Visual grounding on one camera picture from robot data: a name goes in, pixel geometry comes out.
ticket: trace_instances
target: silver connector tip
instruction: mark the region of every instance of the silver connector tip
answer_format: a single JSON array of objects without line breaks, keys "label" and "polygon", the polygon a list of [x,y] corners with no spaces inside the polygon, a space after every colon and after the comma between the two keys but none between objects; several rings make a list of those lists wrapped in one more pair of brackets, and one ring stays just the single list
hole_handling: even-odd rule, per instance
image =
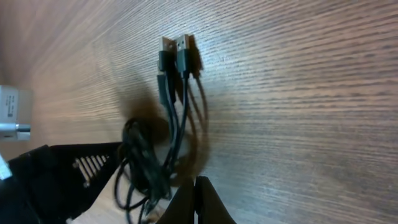
[{"label": "silver connector tip", "polygon": [[174,52],[175,49],[175,41],[168,39],[166,37],[162,37],[160,39],[160,50],[167,50]]},{"label": "silver connector tip", "polygon": [[189,35],[184,34],[175,40],[177,44],[177,51],[189,49]]}]

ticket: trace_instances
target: brown wood grain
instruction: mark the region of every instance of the brown wood grain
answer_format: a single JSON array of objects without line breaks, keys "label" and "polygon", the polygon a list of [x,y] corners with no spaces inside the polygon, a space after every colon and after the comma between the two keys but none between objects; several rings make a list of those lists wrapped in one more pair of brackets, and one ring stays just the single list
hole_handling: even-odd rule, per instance
[{"label": "brown wood grain", "polygon": [[[190,80],[192,171],[237,223],[398,223],[396,1],[3,0],[0,10],[4,80],[35,94],[30,149],[118,141],[127,117],[164,117],[159,37],[187,33],[203,64]],[[125,222],[112,186],[76,223]]]}]

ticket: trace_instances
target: black pointed object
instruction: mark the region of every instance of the black pointed object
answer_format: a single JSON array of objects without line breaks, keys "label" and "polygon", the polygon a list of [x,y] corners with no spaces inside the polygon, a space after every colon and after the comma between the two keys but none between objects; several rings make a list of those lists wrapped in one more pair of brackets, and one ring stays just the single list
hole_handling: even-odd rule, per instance
[{"label": "black pointed object", "polygon": [[87,211],[119,166],[120,142],[42,146],[9,161],[9,182],[23,195],[21,208],[33,213],[5,223],[65,223]]}]

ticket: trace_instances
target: cable bundle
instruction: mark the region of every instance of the cable bundle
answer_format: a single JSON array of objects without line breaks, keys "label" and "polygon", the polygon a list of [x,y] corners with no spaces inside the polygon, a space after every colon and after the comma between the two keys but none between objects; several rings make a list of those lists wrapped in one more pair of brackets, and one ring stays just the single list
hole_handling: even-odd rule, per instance
[{"label": "cable bundle", "polygon": [[[185,123],[188,112],[188,79],[191,73],[191,54],[188,35],[179,37],[176,41],[162,38],[159,51],[159,71],[157,76],[160,103],[165,107],[169,119],[170,149],[163,164],[156,158],[154,147],[150,139],[148,125],[139,119],[130,119],[123,129],[122,144],[119,155],[122,158],[120,168],[116,174],[114,198],[120,209],[126,211],[128,224],[132,224],[130,212],[142,206],[138,222],[141,223],[144,212],[152,211],[160,199],[172,198],[170,176],[174,173],[174,166],[184,136]],[[174,107],[175,103],[175,74],[182,79],[183,113],[181,123]],[[118,195],[121,176],[130,182],[126,204],[122,204]],[[145,197],[134,205],[131,204],[132,193],[137,189]]]}]

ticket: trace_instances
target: wooden surface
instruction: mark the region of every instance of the wooden surface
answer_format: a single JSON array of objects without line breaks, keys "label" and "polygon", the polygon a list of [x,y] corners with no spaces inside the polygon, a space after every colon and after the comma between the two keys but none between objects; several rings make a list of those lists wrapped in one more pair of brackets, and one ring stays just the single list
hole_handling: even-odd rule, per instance
[{"label": "wooden surface", "polygon": [[[203,64],[192,170],[237,223],[398,223],[395,1],[0,7],[4,81],[35,94],[27,149],[118,141],[126,117],[164,116],[159,37],[188,33]],[[76,223],[125,223],[112,185]]]}]

